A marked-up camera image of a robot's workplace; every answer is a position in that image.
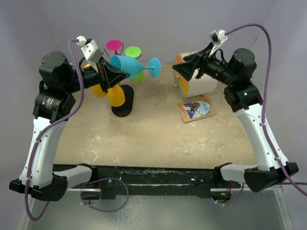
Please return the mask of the blue wine glass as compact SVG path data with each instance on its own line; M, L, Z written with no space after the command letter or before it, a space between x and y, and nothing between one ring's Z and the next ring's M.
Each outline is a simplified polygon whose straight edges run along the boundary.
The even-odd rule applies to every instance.
M157 78L161 73L161 63L156 57L150 59L149 66L144 66L133 57L113 55L110 59L110 64L128 73L130 75L128 79L137 77L144 69L147 69L153 78Z

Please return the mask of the orange wine glass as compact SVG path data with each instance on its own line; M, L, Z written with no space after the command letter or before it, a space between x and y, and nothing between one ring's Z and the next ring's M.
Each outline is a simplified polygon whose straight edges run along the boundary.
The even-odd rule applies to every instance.
M108 89L107 98L111 106L120 107L125 103L124 91L119 85Z
M83 68L84 72L85 72L86 70L88 70L90 67L91 67L91 65L90 65L89 63L87 63L87 64L84 66L84 68ZM101 89L101 87L100 87L99 84L94 85L94 86L91 86L90 89L91 89L91 91L92 91L92 93L93 93L93 95L94 95L95 97L102 98L102 97L107 96L107 93L105 93L105 92L102 91L102 89Z

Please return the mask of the pink plastic wine glass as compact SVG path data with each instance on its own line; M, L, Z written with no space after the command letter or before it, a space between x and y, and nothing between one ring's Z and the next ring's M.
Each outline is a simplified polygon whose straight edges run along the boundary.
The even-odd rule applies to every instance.
M118 39L113 39L107 42L106 48L109 51L114 51L115 55L121 55L124 48L124 44Z

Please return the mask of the green plastic wine glass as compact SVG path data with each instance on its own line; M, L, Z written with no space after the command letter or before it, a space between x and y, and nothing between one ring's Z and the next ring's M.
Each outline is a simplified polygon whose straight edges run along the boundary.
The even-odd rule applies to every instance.
M132 57L135 59L139 59L142 55L142 51L138 46L129 46L125 49L125 55L128 57ZM141 71L139 75L134 77L133 79L130 79L132 82L141 82L144 79L144 73Z

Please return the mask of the metal wine glass rack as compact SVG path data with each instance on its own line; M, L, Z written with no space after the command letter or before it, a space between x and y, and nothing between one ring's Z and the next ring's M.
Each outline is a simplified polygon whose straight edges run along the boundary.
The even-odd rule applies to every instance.
M117 117L128 116L133 107L134 89L126 84L118 84L124 91L125 103L120 107L111 106L112 113Z

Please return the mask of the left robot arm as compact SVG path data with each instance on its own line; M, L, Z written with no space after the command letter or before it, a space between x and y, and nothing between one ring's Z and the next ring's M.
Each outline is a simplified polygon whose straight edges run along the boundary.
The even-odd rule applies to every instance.
M39 73L42 80L33 110L29 155L22 174L10 182L9 189L40 201L59 201L67 189L80 184L93 188L99 181L98 168L86 163L61 172L53 171L59 139L76 102L73 93L84 92L85 88L97 84L107 91L130 74L103 58L98 61L98 70L89 67L80 71L79 66L74 69L59 51L42 58Z

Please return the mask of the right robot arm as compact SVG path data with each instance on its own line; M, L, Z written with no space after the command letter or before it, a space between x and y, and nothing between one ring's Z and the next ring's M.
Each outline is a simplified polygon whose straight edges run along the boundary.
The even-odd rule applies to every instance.
M259 192L286 180L299 171L295 162L289 162L279 148L265 115L264 101L251 77L257 67L252 51L239 48L229 62L210 56L211 47L184 57L172 66L185 80L208 75L226 85L224 97L242 123L256 156L256 165L244 166L226 163L215 167L213 182L225 187L230 181L244 183L251 191Z

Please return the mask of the white round drawer cabinet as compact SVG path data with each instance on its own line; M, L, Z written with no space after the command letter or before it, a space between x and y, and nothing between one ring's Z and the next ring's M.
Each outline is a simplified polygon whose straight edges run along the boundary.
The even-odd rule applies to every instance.
M195 79L198 70L196 69L193 73L190 81L185 80L181 74L177 71L174 73L174 82L177 87L179 96L186 100L193 96L205 96L208 93L212 93L217 86L218 81L211 78L210 76L203 74L200 79Z

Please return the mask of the children's picture book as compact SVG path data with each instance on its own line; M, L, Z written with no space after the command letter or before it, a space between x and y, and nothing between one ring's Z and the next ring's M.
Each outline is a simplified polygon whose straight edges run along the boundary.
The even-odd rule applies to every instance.
M177 104L184 123L217 115L217 111L208 97L196 97L193 100Z

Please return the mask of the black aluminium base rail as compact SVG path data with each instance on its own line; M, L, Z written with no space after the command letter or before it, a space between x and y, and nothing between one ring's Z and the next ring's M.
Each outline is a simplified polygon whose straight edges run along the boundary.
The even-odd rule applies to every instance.
M217 179L213 169L124 167L98 165L94 185L77 185L84 199L115 199L116 196L196 196L230 199L238 182Z

